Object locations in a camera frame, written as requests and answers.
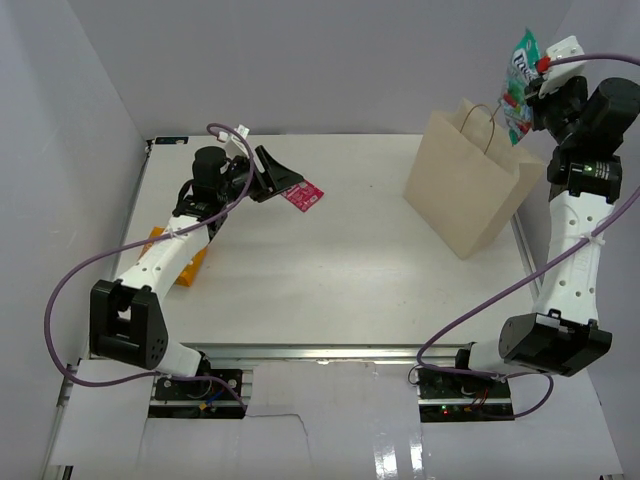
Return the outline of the red snack sachet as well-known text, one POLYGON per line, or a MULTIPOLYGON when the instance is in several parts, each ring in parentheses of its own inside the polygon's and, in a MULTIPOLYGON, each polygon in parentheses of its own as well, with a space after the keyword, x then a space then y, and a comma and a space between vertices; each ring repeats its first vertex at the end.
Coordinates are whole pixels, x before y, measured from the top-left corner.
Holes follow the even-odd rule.
POLYGON ((281 196, 299 211, 307 212, 324 196, 324 192, 309 181, 300 182, 287 189, 281 196))

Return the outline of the green Fox's candy packet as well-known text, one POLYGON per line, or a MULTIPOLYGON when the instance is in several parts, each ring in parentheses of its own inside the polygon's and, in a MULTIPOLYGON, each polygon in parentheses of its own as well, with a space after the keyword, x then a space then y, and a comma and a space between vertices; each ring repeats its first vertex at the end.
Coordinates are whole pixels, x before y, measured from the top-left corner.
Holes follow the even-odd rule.
POLYGON ((525 90, 538 78, 535 64, 540 58, 537 39, 526 29, 511 53, 499 96, 512 145, 517 145, 532 127, 532 110, 526 103, 525 90))

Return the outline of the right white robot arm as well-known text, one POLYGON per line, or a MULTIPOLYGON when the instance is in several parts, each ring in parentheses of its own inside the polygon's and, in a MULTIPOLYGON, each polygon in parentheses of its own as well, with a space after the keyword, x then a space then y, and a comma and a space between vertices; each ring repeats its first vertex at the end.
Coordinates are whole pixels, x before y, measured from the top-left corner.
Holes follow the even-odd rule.
POLYGON ((611 333, 600 326, 596 284, 603 227, 620 197, 616 151, 639 115, 639 86, 607 78, 590 91, 582 76, 553 93, 536 80, 526 90, 533 127, 557 143, 547 167, 551 234, 543 281, 531 312, 506 320, 497 339, 456 354, 453 390, 472 399, 488 385, 485 371, 521 370, 570 377, 605 355, 611 333))

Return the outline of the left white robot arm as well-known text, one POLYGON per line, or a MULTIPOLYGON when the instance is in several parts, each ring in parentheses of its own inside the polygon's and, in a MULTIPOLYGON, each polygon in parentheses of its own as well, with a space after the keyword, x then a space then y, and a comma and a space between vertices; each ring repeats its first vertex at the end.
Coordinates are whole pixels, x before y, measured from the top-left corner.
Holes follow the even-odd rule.
POLYGON ((236 201, 261 203, 303 182, 267 150, 255 150, 262 167, 243 155, 206 146, 196 151, 192 177, 178 194, 164 238, 153 243, 114 281, 101 280, 90 295, 91 353, 148 371, 177 376, 177 387, 199 399, 211 387, 201 354, 170 338, 162 301, 183 270, 216 236, 236 201))

